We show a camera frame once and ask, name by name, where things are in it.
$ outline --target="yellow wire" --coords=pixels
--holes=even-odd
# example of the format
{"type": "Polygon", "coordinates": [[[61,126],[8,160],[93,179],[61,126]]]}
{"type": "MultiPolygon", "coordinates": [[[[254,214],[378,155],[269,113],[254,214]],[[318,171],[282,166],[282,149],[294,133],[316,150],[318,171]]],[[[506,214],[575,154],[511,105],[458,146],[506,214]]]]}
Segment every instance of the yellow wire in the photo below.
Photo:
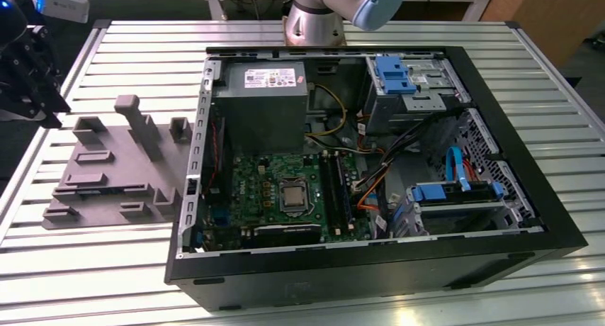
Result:
{"type": "Polygon", "coordinates": [[[337,103],[340,105],[340,109],[342,110],[342,119],[340,121],[338,126],[334,129],[324,131],[321,133],[308,133],[308,134],[305,134],[306,136],[325,136],[325,135],[329,135],[330,133],[334,133],[336,131],[338,131],[341,129],[341,127],[344,127],[344,124],[346,122],[346,109],[344,108],[344,104],[342,104],[342,101],[340,100],[338,96],[324,85],[314,84],[314,86],[320,87],[320,88],[322,88],[325,90],[325,92],[332,96],[334,101],[337,101],[337,103]]]}

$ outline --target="slotted metal table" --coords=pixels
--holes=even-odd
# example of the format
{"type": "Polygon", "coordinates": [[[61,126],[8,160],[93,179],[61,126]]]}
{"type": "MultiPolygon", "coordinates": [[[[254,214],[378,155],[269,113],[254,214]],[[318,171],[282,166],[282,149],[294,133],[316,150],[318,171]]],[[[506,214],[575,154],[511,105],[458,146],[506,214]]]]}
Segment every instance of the slotted metal table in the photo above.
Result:
{"type": "Polygon", "coordinates": [[[589,246],[481,289],[209,314],[164,263],[170,224],[48,231],[41,215],[76,138],[78,116],[122,125],[118,94],[156,123],[193,120],[208,46],[281,45],[281,22],[114,21],[94,28],[64,84],[64,128],[38,130],[0,200],[0,323],[129,325],[602,325],[605,129],[519,29],[503,23],[346,26],[349,45],[459,45],[583,232],[589,246]]]}

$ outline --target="motherboard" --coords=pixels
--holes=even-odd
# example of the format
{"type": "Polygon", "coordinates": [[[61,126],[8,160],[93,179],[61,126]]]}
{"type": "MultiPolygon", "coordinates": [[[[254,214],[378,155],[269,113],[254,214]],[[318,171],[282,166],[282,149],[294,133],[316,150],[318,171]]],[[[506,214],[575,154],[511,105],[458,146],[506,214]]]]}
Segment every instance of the motherboard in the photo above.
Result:
{"type": "Polygon", "coordinates": [[[356,210],[350,153],[238,156],[228,206],[212,208],[213,244],[221,250],[369,239],[356,210]]]}

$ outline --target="ram slot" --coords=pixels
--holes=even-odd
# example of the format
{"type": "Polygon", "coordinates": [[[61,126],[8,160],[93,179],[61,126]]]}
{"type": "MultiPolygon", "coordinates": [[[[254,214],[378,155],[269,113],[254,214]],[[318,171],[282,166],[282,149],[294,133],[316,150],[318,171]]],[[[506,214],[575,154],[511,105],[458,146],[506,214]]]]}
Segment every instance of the ram slot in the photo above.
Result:
{"type": "Polygon", "coordinates": [[[320,179],[328,229],[332,235],[340,235],[346,230],[346,219],[342,214],[342,201],[338,201],[338,174],[332,155],[320,156],[320,179]]]}
{"type": "Polygon", "coordinates": [[[340,202],[342,202],[342,212],[344,216],[346,219],[346,229],[345,230],[352,230],[353,229],[353,210],[350,209],[350,199],[349,199],[349,189],[346,187],[346,178],[344,176],[344,167],[342,167],[342,162],[340,161],[340,157],[334,157],[334,162],[337,166],[337,171],[338,171],[338,189],[337,192],[340,194],[340,202]]]}

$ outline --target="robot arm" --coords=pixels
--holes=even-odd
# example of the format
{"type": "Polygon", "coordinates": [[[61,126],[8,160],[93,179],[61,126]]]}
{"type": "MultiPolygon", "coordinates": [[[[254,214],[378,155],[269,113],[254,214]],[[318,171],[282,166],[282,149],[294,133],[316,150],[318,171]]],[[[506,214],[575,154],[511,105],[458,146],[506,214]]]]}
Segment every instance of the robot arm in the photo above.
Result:
{"type": "Polygon", "coordinates": [[[285,34],[300,46],[340,45],[342,18],[362,30],[377,30],[390,20],[402,0],[294,0],[285,34]]]}
{"type": "Polygon", "coordinates": [[[28,26],[13,0],[0,0],[0,28],[0,120],[32,120],[58,128],[54,113],[69,112],[69,106],[60,95],[50,32],[28,26]]]}

